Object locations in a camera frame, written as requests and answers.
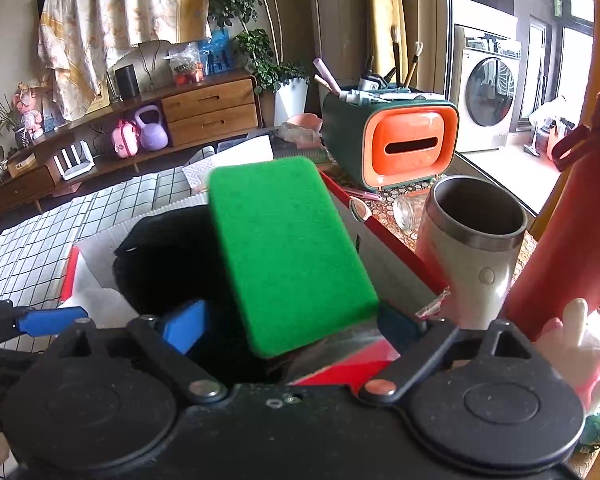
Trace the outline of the clear bag of snacks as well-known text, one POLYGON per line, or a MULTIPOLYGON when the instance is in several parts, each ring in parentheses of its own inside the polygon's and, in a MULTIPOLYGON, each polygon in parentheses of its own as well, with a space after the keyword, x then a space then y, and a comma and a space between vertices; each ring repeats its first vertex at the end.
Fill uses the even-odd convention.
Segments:
POLYGON ((183 50, 170 53, 168 60, 174 84, 185 86, 204 80, 204 63, 196 42, 186 44, 183 50))

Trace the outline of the purple kettlebell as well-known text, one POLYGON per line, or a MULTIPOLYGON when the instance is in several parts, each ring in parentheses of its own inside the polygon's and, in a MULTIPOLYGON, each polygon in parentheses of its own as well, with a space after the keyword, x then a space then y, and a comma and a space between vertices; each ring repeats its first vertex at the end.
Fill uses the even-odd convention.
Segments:
POLYGON ((140 145, 145 151, 160 151, 168 146, 169 137, 162 125, 162 114, 158 105, 150 104, 138 108, 134 113, 134 119, 140 128, 140 145), (143 116, 151 113, 156 114, 156 120, 144 122, 143 116))

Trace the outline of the steel white tumbler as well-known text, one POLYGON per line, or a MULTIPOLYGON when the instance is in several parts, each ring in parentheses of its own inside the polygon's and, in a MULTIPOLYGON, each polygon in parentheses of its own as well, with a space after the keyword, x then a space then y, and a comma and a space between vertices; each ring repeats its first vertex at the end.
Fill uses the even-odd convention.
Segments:
POLYGON ((490 181, 451 176, 432 187, 416 255, 449 286, 444 318, 468 330, 489 327, 509 291, 526 229, 518 200, 490 181))

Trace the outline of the green scrubbing sponge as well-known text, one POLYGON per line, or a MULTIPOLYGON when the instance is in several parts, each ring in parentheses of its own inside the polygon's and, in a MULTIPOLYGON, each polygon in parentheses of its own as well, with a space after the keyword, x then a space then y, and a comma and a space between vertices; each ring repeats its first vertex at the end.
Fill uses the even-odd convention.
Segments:
POLYGON ((208 197, 256 356, 276 358, 376 315, 377 292, 309 159, 216 168, 208 197))

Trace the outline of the black white checkered tablecloth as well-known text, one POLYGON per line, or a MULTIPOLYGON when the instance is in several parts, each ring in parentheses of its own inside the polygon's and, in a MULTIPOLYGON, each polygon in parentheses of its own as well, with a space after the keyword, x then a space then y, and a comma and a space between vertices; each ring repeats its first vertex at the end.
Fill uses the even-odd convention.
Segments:
MULTIPOLYGON (((147 214, 194 193, 183 167, 126 179, 69 200, 0 234, 0 300, 28 310, 63 308, 62 283, 73 245, 119 222, 147 214)), ((0 347, 37 352, 50 336, 26 334, 0 347)))

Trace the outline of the black fabric pouch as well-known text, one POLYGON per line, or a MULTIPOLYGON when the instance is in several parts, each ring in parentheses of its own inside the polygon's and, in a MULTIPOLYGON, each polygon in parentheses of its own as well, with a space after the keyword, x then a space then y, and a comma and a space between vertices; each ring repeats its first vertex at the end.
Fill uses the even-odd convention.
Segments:
POLYGON ((276 384, 288 368, 249 348, 209 207, 140 219, 114 251, 114 282, 139 314, 164 318, 204 302, 206 329, 186 356, 225 385, 276 384))

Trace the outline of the floral cream curtain cloth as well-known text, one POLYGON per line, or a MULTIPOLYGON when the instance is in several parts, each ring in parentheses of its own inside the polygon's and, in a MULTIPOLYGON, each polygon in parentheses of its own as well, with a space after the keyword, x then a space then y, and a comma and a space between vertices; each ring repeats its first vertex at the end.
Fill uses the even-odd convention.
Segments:
POLYGON ((204 38, 208 6, 209 0, 44 0, 38 56, 62 118, 83 117, 108 70, 132 48, 204 38))

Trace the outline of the white wifi router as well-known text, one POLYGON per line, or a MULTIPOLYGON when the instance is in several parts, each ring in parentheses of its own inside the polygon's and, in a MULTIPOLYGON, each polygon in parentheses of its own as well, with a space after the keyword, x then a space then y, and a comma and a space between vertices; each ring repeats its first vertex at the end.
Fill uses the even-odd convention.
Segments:
POLYGON ((81 177, 95 167, 94 157, 84 140, 62 148, 53 156, 53 161, 64 181, 81 177))

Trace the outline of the white tall planter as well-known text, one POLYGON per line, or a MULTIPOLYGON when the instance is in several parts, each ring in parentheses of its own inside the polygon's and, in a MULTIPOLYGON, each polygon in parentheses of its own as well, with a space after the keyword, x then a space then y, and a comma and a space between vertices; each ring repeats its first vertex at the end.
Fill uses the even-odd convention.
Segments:
POLYGON ((282 84, 274 92, 274 126, 279 126, 289 118, 304 113, 308 89, 306 78, 294 78, 282 84))

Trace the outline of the green orange tissue organizer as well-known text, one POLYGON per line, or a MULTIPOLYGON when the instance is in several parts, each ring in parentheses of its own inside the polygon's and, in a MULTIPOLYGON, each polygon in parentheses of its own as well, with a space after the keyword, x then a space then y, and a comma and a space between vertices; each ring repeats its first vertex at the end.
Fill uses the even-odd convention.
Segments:
POLYGON ((370 191, 443 174, 452 162, 460 114, 444 96, 384 91, 377 101, 322 104, 322 138, 340 168, 370 191))

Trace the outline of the pink small case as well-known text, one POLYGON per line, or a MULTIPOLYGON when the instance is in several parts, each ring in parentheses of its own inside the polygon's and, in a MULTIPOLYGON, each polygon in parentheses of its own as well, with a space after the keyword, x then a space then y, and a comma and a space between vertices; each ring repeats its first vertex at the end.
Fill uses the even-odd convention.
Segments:
POLYGON ((119 158, 135 156, 140 150, 140 134, 136 123, 119 119, 116 128, 111 133, 111 143, 114 154, 119 158))

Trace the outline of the blue plastic bag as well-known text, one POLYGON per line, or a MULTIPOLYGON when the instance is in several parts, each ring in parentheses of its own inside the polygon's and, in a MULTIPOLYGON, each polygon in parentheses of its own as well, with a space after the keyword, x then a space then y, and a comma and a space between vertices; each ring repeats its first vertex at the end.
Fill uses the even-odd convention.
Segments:
POLYGON ((226 29, 214 30, 210 38, 199 40, 198 50, 206 76, 234 70, 232 40, 226 29))

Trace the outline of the wooden tv sideboard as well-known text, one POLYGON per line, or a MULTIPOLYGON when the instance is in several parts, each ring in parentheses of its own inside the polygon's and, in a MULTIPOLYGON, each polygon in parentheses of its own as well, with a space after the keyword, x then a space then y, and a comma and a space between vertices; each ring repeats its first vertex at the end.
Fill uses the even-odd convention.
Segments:
POLYGON ((256 81, 245 70, 164 88, 96 110, 15 154, 0 183, 0 214, 125 167, 225 140, 261 125, 256 81))

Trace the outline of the white tissue pack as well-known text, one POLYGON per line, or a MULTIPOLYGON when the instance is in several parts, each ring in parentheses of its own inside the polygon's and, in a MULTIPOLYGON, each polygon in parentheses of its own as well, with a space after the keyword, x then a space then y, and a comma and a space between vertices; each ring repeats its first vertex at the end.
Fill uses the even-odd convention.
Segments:
POLYGON ((203 191, 213 170, 221 167, 269 162, 274 158, 268 136, 241 140, 222 152, 215 151, 211 145, 199 150, 182 168, 184 177, 194 193, 203 191))

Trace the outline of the black cylinder speaker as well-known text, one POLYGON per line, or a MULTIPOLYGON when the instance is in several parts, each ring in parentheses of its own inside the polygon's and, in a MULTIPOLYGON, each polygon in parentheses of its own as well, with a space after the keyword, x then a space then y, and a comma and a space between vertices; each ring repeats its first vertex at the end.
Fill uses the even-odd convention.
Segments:
POLYGON ((119 96, 122 101, 132 100, 140 95, 140 86, 137 82, 133 64, 117 68, 114 71, 114 78, 116 78, 119 96))

